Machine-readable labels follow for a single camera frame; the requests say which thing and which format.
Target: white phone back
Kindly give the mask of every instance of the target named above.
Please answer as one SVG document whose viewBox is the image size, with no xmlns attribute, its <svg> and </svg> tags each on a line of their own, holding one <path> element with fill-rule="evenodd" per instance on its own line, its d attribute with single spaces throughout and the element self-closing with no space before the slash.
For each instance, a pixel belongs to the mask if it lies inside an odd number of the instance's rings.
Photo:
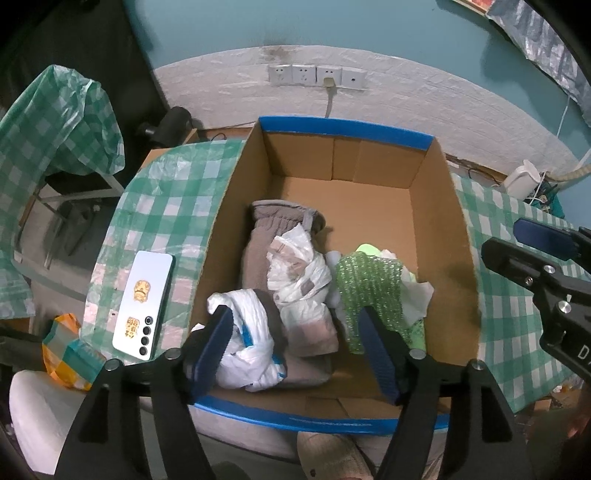
<svg viewBox="0 0 591 480">
<path fill-rule="evenodd" d="M 170 254 L 144 250 L 135 254 L 115 323 L 113 347 L 117 350 L 140 360 L 151 358 L 172 264 Z"/>
</svg>

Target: white kettle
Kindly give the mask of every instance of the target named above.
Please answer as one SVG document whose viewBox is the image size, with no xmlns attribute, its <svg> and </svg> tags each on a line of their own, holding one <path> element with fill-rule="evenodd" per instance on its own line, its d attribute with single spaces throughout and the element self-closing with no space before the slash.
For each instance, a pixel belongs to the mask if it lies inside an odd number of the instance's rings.
<svg viewBox="0 0 591 480">
<path fill-rule="evenodd" d="M 525 200 L 528 194 L 536 188 L 542 179 L 535 165 L 529 160 L 524 160 L 523 165 L 517 167 L 509 175 L 502 186 L 505 191 L 518 200 Z"/>
</svg>

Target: blue box rim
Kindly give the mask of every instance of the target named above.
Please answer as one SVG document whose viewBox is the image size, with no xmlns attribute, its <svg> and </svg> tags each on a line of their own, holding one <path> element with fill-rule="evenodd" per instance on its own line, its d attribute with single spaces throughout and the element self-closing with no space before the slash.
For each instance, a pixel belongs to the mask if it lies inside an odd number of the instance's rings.
<svg viewBox="0 0 591 480">
<path fill-rule="evenodd" d="M 212 395 L 200 398 L 194 406 L 228 419 L 295 432 L 392 435 L 398 425 L 398 419 L 316 419 L 290 415 L 262 408 L 247 407 Z M 446 430 L 448 427 L 449 415 L 439 414 L 435 430 Z"/>
<path fill-rule="evenodd" d="M 318 116 L 262 116 L 261 129 L 267 133 L 328 135 L 359 138 L 427 151 L 433 136 L 405 128 L 373 124 L 361 120 L 323 118 Z"/>
</svg>

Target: white wall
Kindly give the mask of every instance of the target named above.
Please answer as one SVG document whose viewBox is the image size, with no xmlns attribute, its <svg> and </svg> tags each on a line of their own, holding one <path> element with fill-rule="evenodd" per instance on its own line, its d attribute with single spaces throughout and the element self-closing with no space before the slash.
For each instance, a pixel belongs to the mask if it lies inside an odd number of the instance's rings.
<svg viewBox="0 0 591 480">
<path fill-rule="evenodd" d="M 446 152 L 504 173 L 524 158 L 555 172 L 577 164 L 554 134 L 502 97 L 397 57 L 326 46 L 253 47 L 182 60 L 157 68 L 155 74 L 170 105 L 184 106 L 205 128 L 252 122 L 260 115 L 324 116 L 326 89 L 271 86 L 270 63 L 367 70 L 367 90 L 339 89 L 332 117 L 430 133 Z"/>
</svg>

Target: gold sticker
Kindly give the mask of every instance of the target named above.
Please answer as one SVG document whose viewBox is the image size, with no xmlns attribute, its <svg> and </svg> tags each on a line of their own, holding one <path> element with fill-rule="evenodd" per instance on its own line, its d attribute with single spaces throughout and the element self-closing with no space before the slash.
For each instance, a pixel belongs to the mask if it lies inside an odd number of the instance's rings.
<svg viewBox="0 0 591 480">
<path fill-rule="evenodd" d="M 138 333 L 138 328 L 139 320 L 129 317 L 125 323 L 125 336 L 128 338 L 133 338 L 135 334 Z"/>
<path fill-rule="evenodd" d="M 150 293 L 150 284 L 145 280 L 139 280 L 134 287 L 134 300 L 143 303 L 148 300 L 148 293 Z"/>
</svg>

